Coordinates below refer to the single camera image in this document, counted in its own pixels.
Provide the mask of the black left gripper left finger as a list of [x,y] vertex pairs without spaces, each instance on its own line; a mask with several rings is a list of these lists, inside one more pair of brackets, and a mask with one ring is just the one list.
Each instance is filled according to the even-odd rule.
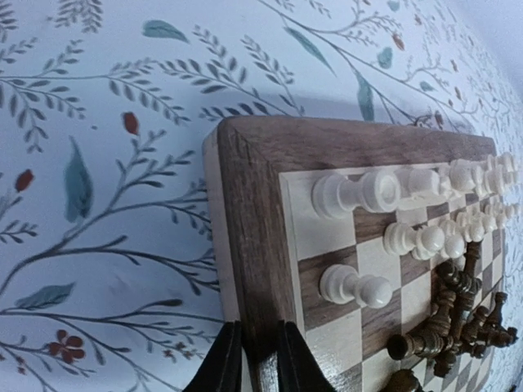
[[238,392],[242,377],[240,321],[227,322],[184,392]]

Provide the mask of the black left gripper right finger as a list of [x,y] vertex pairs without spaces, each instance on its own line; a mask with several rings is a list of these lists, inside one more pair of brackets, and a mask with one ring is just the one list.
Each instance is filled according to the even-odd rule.
[[327,380],[293,322],[278,324],[277,371],[280,391],[327,390]]

